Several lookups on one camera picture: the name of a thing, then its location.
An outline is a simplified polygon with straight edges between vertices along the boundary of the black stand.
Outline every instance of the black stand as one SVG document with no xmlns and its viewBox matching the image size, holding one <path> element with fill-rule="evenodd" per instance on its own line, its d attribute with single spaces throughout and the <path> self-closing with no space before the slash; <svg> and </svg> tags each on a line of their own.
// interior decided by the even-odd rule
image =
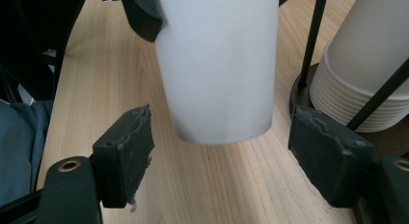
<svg viewBox="0 0 409 224">
<path fill-rule="evenodd" d="M 313 82 L 318 64 L 311 66 L 316 38 L 325 10 L 326 0 L 316 0 L 314 14 L 304 55 L 300 75 L 296 78 L 289 99 L 289 112 L 292 114 L 297 105 L 314 107 L 310 100 L 310 87 Z M 391 76 L 391 78 L 376 92 L 367 104 L 347 124 L 355 130 L 365 121 L 401 84 L 409 77 L 409 58 Z M 377 146 L 376 158 L 387 155 L 402 155 L 407 152 L 409 145 L 409 119 L 405 118 L 393 127 L 374 133 L 360 133 L 364 138 Z"/>
</svg>

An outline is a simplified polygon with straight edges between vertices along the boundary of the black plastic part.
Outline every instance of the black plastic part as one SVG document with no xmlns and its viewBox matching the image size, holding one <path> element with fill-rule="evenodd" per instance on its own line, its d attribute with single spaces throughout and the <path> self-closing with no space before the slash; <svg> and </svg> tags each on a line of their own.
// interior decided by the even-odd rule
<svg viewBox="0 0 409 224">
<path fill-rule="evenodd" d="M 93 166 L 87 157 L 67 158 L 48 169 L 36 223 L 102 223 Z"/>
<path fill-rule="evenodd" d="M 148 106 L 124 113 L 94 143 L 98 192 L 105 208 L 132 204 L 150 165 L 153 146 Z"/>
<path fill-rule="evenodd" d="M 406 159 L 409 159 L 409 152 L 408 152 L 408 153 L 406 153 L 406 154 L 401 155 L 400 157 L 402 157 L 402 158 L 406 158 Z"/>
<path fill-rule="evenodd" d="M 409 223 L 409 160 L 385 157 L 379 163 L 376 176 L 391 223 Z"/>
<path fill-rule="evenodd" d="M 154 0 L 123 0 L 130 27 L 141 38 L 154 42 L 162 27 L 162 18 Z"/>
<path fill-rule="evenodd" d="M 41 190 L 19 198 L 0 208 L 0 223 L 34 223 Z"/>
<path fill-rule="evenodd" d="M 378 165 L 373 163 L 361 174 L 362 183 L 359 185 L 359 205 L 354 208 L 355 217 L 360 224 L 391 224 L 385 207 L 385 202 L 376 184 Z"/>
<path fill-rule="evenodd" d="M 288 146 L 331 206 L 357 204 L 361 173 L 370 166 L 374 153 L 369 141 L 320 111 L 297 106 Z"/>
</svg>

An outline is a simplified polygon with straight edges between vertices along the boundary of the black metal rod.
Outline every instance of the black metal rod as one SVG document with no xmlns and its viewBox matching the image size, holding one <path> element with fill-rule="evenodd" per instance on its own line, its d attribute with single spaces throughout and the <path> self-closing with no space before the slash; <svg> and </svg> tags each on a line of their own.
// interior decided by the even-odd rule
<svg viewBox="0 0 409 224">
<path fill-rule="evenodd" d="M 346 126 L 352 130 L 358 128 L 400 85 L 409 78 L 409 58 L 388 79 L 385 84 L 370 98 L 367 104 L 355 115 Z"/>
<path fill-rule="evenodd" d="M 7 100 L 10 103 L 22 102 L 21 96 L 18 93 L 18 83 L 14 81 L 9 75 L 7 75 L 0 67 L 0 86 L 2 86 Z"/>
<path fill-rule="evenodd" d="M 313 58 L 316 38 L 318 37 L 319 26 L 321 25 L 322 16 L 324 15 L 325 4 L 327 0 L 315 0 L 314 14 L 311 21 L 310 34 L 307 40 L 306 53 L 304 55 L 303 67 L 301 68 L 300 80 L 298 87 L 307 86 L 307 77 L 310 70 L 311 59 Z"/>
<path fill-rule="evenodd" d="M 42 189 L 8 203 L 0 208 L 2 223 L 34 223 Z"/>
<path fill-rule="evenodd" d="M 49 56 L 47 54 L 42 54 L 42 58 L 44 59 L 47 65 L 55 66 L 57 64 L 56 57 Z"/>
</svg>

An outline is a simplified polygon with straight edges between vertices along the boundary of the wood grain surface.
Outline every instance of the wood grain surface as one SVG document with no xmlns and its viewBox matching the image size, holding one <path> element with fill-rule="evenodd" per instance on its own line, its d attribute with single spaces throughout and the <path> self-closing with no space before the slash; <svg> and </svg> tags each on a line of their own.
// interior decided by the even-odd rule
<svg viewBox="0 0 409 224">
<path fill-rule="evenodd" d="M 200 146 L 176 137 L 154 45 L 130 29 L 122 3 L 88 0 L 69 39 L 38 188 L 53 163 L 89 156 L 123 112 L 149 103 L 155 148 L 137 210 L 102 209 L 104 223 L 356 223 L 351 210 L 326 203 L 287 149 L 289 94 L 314 1 L 280 8 L 272 128 L 242 143 Z M 328 0 L 313 63 L 354 1 Z"/>
</svg>

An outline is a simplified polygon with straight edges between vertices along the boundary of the metal rod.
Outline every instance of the metal rod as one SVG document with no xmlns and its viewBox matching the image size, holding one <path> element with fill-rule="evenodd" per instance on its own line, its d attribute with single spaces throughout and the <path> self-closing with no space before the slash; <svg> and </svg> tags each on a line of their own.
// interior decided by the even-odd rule
<svg viewBox="0 0 409 224">
<path fill-rule="evenodd" d="M 313 58 L 316 38 L 318 37 L 319 26 L 324 15 L 325 4 L 327 0 L 315 0 L 314 14 L 311 21 L 310 34 L 307 40 L 306 53 L 304 55 L 303 67 L 301 68 L 299 88 L 307 86 L 307 77 L 310 70 L 311 59 Z"/>
<path fill-rule="evenodd" d="M 409 58 L 388 79 L 367 104 L 355 115 L 346 126 L 352 130 L 358 128 L 394 91 L 409 78 Z"/>
<path fill-rule="evenodd" d="M 21 96 L 17 90 L 17 83 L 9 75 L 7 75 L 0 67 L 0 86 L 3 86 L 4 93 L 10 103 L 22 102 Z"/>
</svg>

